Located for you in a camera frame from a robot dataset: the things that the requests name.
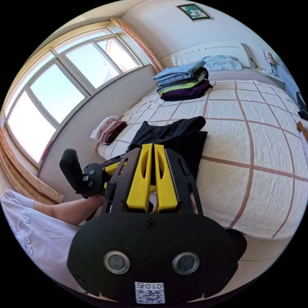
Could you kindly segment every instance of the pillow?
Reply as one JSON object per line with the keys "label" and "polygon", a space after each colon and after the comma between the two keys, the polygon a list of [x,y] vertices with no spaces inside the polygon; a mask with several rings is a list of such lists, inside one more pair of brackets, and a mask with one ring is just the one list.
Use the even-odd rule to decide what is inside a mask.
{"label": "pillow", "polygon": [[232,56],[226,56],[226,55],[207,56],[207,57],[203,58],[204,62],[217,61],[217,60],[233,60],[233,61],[237,61],[237,58],[232,57]]}
{"label": "pillow", "polygon": [[241,66],[241,64],[238,61],[234,61],[234,60],[212,60],[212,61],[208,61],[206,62],[206,64],[204,65],[204,67],[208,70],[208,71],[227,71],[227,70],[242,70],[243,67]]}

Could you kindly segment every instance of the yellow plastic part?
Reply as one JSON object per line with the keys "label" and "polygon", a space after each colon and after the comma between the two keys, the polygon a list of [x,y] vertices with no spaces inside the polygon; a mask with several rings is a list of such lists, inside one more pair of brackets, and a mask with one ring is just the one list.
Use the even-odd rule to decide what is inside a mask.
{"label": "yellow plastic part", "polygon": [[152,143],[142,145],[136,172],[126,201],[130,209],[144,210],[146,213],[149,210],[152,147]]}
{"label": "yellow plastic part", "polygon": [[105,167],[105,171],[108,173],[108,175],[113,175],[113,173],[115,172],[115,170],[117,169],[118,165],[119,165],[120,162],[117,162],[117,163],[114,163],[112,165],[109,165],[107,167]]}
{"label": "yellow plastic part", "polygon": [[[115,172],[116,168],[118,167],[120,162],[114,163],[112,165],[109,165],[107,167],[105,167],[105,171],[108,173],[108,175],[112,176],[113,173]],[[151,185],[150,186],[150,194],[156,191],[156,186],[155,185]]]}
{"label": "yellow plastic part", "polygon": [[156,186],[155,185],[151,185],[150,186],[150,194],[156,191]]}
{"label": "yellow plastic part", "polygon": [[177,198],[163,145],[154,144],[155,174],[158,210],[171,210],[177,207]]}

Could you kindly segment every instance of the yellow-green cloth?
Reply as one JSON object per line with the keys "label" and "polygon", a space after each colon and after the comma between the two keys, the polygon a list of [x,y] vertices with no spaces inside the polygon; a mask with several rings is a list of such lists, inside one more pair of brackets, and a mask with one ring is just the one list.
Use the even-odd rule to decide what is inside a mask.
{"label": "yellow-green cloth", "polygon": [[200,79],[198,81],[195,81],[195,82],[189,82],[189,83],[186,83],[184,85],[174,86],[174,87],[167,88],[167,89],[162,90],[161,92],[159,92],[158,96],[161,97],[164,93],[167,93],[167,92],[172,91],[172,90],[192,88],[195,85],[197,85],[201,80],[206,80],[206,78],[202,78],[202,79]]}

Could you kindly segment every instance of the blue folded shirt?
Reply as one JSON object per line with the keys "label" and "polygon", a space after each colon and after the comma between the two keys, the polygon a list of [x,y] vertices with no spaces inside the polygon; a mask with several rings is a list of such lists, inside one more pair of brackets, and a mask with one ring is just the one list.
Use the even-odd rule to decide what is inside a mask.
{"label": "blue folded shirt", "polygon": [[167,67],[162,72],[158,73],[155,77],[153,77],[153,79],[156,80],[157,82],[161,82],[171,77],[179,77],[179,79],[190,78],[193,76],[193,73],[198,68],[204,65],[205,62],[203,60],[200,60],[186,65]]}

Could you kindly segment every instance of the pink curtain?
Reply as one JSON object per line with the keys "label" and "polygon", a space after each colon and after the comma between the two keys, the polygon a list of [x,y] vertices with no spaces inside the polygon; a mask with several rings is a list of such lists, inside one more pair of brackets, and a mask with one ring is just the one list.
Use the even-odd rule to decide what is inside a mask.
{"label": "pink curtain", "polygon": [[120,29],[122,29],[127,35],[129,35],[130,38],[139,46],[139,48],[149,59],[150,63],[153,65],[156,73],[160,73],[165,69],[165,65],[163,64],[162,60],[155,54],[155,52],[149,47],[144,39],[136,33],[132,26],[120,18],[111,18],[111,21]]}

